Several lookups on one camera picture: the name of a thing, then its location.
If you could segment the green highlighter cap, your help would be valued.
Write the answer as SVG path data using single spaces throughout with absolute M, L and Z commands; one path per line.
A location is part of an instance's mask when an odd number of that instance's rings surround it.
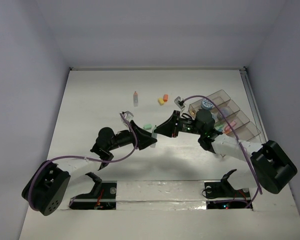
M 153 128 L 152 124 L 148 123 L 143 126 L 144 130 L 151 130 Z

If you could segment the yellow highlighter cap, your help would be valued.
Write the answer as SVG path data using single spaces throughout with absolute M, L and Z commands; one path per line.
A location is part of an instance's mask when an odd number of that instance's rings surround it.
M 162 98 L 158 98 L 157 101 L 158 101 L 160 106 L 165 104 L 165 101 Z

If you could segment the blue lidded paint jar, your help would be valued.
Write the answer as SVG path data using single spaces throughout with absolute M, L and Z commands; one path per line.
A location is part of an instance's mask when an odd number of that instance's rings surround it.
M 204 110 L 211 110 L 214 107 L 214 104 L 211 103 L 208 99 L 203 98 L 200 102 L 200 107 Z

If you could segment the clear jar purple contents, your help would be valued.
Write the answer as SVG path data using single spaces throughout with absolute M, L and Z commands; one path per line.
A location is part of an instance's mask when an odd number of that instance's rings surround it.
M 229 107 L 221 107 L 218 112 L 218 117 L 222 118 L 223 116 L 228 117 L 231 114 L 231 109 Z

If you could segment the pink highlighter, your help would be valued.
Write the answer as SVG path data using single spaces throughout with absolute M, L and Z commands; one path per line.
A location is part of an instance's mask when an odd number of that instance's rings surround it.
M 227 124 L 225 128 L 223 129 L 223 132 L 225 134 L 229 133 L 232 131 L 232 129 L 236 126 L 237 122 L 233 120 L 230 124 Z

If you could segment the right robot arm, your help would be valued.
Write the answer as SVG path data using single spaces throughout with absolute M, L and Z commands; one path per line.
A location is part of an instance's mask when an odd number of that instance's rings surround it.
M 205 109 L 199 110 L 194 119 L 182 118 L 175 110 L 154 132 L 169 138 L 176 138 L 180 132 L 199 135 L 198 143 L 205 151 L 247 162 L 259 185 L 272 194 L 278 194 L 298 172 L 277 142 L 255 143 L 228 136 L 215 129 L 215 119 Z

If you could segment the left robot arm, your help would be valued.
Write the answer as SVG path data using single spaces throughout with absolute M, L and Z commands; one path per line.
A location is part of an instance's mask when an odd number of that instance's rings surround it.
M 91 152 L 98 159 L 83 156 L 60 156 L 43 162 L 24 187 L 21 196 L 34 211 L 44 216 L 52 214 L 62 203 L 68 184 L 80 177 L 89 177 L 83 186 L 83 192 L 74 193 L 69 200 L 71 209 L 79 209 L 75 199 L 96 199 L 95 208 L 104 210 L 107 204 L 100 200 L 107 192 L 102 180 L 93 170 L 92 163 L 100 162 L 100 169 L 115 162 L 112 150 L 132 145 L 133 150 L 143 150 L 157 142 L 153 135 L 138 127 L 133 120 L 126 122 L 127 129 L 115 133 L 110 127 L 103 127 L 96 138 Z

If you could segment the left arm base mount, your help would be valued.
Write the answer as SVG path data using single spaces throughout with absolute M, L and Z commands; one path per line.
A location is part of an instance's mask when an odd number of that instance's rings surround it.
M 103 181 L 93 172 L 85 174 L 94 185 L 88 193 L 74 196 L 68 207 L 71 210 L 115 210 L 117 208 L 117 182 Z

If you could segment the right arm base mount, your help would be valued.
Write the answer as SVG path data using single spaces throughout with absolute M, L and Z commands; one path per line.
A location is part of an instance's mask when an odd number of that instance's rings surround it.
M 236 170 L 230 170 L 220 180 L 204 182 L 201 195 L 206 199 L 207 210 L 244 209 L 251 203 L 249 189 L 234 189 L 228 181 Z

